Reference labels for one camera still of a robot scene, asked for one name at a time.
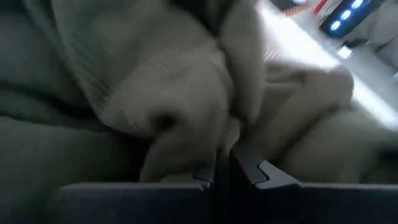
beige knit sweater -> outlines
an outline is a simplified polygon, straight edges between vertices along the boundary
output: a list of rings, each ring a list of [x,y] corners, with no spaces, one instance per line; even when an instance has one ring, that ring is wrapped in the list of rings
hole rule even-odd
[[[328,148],[318,136],[347,124],[344,112],[343,121],[322,119],[350,101],[346,70],[264,63],[255,0],[203,1],[195,13],[178,2],[26,0],[24,10],[2,9],[2,223],[40,218],[48,193],[73,182],[158,181],[212,164],[239,137],[299,179],[358,181],[335,162],[359,160],[356,138],[345,148],[355,151],[329,161],[323,152],[345,141]]]

blue light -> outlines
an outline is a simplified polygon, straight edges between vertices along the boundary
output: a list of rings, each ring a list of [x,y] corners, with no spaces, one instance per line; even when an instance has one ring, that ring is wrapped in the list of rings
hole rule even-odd
[[[357,7],[359,7],[362,4],[363,0],[355,0],[352,5],[351,8],[356,9]]]
[[[340,21],[335,21],[334,23],[332,23],[332,25],[330,26],[330,30],[337,30],[337,28],[340,26],[341,22]]]
[[[340,16],[340,19],[341,19],[341,20],[346,20],[346,19],[349,17],[349,15],[351,15],[351,11],[350,11],[350,10],[345,10],[345,11],[342,13],[342,15]]]

